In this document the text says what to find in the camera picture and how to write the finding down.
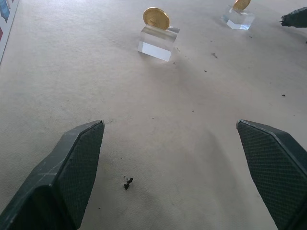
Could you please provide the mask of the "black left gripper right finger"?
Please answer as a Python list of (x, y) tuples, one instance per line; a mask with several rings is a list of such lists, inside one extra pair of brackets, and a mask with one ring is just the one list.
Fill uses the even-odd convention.
[(251, 178), (278, 230), (307, 230), (307, 151), (287, 132), (239, 119)]

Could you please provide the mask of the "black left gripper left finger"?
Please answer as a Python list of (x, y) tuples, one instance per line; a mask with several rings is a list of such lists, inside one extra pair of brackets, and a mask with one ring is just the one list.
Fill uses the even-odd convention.
[(0, 230), (78, 230), (93, 189), (105, 124), (65, 132), (0, 214)]

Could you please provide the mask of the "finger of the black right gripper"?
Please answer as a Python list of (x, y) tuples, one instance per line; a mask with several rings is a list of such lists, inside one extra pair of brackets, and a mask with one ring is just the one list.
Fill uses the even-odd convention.
[(282, 26), (307, 28), (307, 7), (294, 10), (281, 17)]

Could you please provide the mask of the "gold coin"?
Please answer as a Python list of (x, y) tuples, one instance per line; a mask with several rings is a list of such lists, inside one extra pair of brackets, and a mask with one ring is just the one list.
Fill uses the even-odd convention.
[(145, 24), (166, 30), (170, 25), (168, 15), (160, 8), (149, 7), (143, 13)]
[(236, 11), (243, 11), (249, 4), (251, 0), (236, 0), (233, 9)]

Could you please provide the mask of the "clear acrylic block stand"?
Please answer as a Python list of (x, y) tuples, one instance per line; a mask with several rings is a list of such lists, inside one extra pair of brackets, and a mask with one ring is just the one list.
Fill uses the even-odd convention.
[(168, 62), (179, 31), (179, 28), (172, 26), (163, 30), (145, 25), (140, 33), (138, 51)]
[(221, 18), (231, 29), (248, 30), (255, 19), (255, 15), (248, 10), (234, 10), (233, 6), (228, 5)]

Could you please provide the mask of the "white board with coloured print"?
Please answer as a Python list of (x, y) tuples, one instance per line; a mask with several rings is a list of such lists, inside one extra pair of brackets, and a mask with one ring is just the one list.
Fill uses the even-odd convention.
[(0, 63), (20, 0), (0, 0)]

